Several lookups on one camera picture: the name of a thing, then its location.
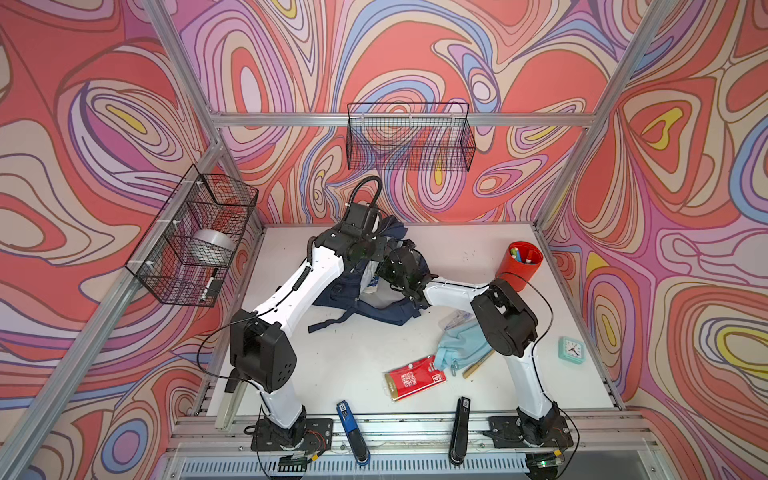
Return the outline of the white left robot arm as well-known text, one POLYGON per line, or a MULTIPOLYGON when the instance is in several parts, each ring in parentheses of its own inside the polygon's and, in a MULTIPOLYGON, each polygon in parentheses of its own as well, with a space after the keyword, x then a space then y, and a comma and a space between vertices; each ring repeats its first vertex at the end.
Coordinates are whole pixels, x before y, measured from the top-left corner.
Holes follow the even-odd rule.
POLYGON ((272 296, 233 318, 230 364, 256 385, 274 426, 290 430, 305 411, 291 383, 297 366, 292 334, 331 283, 374 259, 382 226, 376 204, 348 204, 338 224, 307 241, 303 261, 272 296))

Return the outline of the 91-storey treehouse book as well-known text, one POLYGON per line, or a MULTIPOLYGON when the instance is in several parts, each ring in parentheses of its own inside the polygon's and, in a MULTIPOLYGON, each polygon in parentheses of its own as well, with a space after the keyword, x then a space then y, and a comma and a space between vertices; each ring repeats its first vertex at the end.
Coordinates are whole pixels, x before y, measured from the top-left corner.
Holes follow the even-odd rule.
POLYGON ((361 296, 370 297, 376 294, 378 290, 379 282, 380 282, 380 278, 378 276, 372 277, 368 282, 368 284, 362 289, 361 296))

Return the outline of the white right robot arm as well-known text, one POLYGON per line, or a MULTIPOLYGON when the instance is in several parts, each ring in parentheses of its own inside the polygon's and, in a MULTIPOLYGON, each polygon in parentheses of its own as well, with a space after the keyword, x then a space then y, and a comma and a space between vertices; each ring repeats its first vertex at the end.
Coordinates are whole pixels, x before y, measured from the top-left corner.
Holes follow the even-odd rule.
POLYGON ((387 248, 377 274, 420 307, 449 307, 475 316, 485 341, 506 358, 520 427, 531 431, 539 443, 561 416, 536 367, 538 318, 510 283, 514 279, 528 284, 529 280, 516 271, 503 271, 486 284, 449 280, 432 273, 410 241, 387 248))

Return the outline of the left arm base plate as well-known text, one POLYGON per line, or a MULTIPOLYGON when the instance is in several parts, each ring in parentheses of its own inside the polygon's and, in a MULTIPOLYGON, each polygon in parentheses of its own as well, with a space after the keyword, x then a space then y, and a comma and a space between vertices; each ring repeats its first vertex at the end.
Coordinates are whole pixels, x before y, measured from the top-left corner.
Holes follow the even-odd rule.
POLYGON ((334 422, 331 418, 299 420, 290 429, 283 429, 268 419, 246 426, 243 433, 251 437, 251 450, 256 452, 316 453, 332 446, 334 422))

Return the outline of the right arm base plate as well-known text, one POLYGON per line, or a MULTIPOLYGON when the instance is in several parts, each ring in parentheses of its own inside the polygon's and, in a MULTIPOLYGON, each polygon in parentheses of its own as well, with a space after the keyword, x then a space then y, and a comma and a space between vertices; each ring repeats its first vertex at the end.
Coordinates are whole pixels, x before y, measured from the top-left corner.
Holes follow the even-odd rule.
POLYGON ((489 428, 482 434, 490 438, 497 449, 567 450, 575 444, 571 430, 560 415, 543 422, 518 416, 492 416, 488 422, 489 428))

